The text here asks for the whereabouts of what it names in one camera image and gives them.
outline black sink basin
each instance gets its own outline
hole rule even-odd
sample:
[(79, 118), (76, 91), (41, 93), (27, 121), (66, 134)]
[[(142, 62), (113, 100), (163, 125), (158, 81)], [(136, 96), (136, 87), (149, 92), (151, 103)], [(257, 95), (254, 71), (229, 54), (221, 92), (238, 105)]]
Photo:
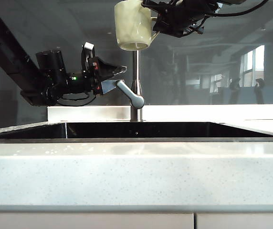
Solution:
[(0, 134), (0, 139), (117, 139), (117, 141), (207, 141), (208, 138), (273, 138), (273, 135), (209, 122), (61, 123)]

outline white mug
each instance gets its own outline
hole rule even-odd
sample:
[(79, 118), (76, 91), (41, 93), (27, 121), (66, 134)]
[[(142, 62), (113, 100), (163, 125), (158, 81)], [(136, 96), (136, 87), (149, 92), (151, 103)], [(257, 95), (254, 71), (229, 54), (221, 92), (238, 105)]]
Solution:
[(148, 48), (159, 32), (151, 34), (151, 10), (141, 6), (141, 0), (124, 0), (114, 7), (118, 46), (126, 51)]

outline stainless steel faucet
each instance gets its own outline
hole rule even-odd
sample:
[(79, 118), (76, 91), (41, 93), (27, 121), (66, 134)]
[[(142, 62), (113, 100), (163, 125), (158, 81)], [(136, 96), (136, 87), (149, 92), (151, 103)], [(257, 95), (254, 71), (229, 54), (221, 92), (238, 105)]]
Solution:
[(142, 97), (141, 81), (140, 81), (140, 62), (141, 51), (133, 51), (133, 79), (131, 89), (124, 83), (123, 80), (115, 81), (118, 87), (131, 101), (130, 115), (131, 122), (142, 122), (142, 107), (144, 106), (144, 98)]
[[(133, 62), (133, 78), (132, 78), (132, 86), (131, 90), (134, 94), (142, 96), (142, 88), (141, 88), (141, 51), (133, 51), (132, 52), (132, 62)], [(130, 106), (130, 121), (131, 122), (142, 122), (143, 115), (142, 109), (136, 109), (133, 106)]]

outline cabinet door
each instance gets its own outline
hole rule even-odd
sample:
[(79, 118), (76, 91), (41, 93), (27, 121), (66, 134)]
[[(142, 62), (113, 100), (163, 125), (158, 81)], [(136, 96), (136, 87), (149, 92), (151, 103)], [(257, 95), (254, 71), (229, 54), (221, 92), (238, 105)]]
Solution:
[(273, 229), (273, 214), (197, 214), (197, 229)]
[(0, 213), (0, 229), (193, 229), (193, 214)]

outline faucet handle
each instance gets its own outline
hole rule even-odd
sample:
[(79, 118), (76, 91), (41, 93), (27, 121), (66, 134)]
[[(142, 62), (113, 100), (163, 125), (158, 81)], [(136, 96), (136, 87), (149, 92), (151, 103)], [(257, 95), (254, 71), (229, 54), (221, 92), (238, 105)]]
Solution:
[(145, 105), (144, 98), (140, 95), (134, 94), (133, 91), (124, 83), (124, 80), (116, 81), (116, 86), (130, 99), (131, 105), (135, 109), (142, 109)]

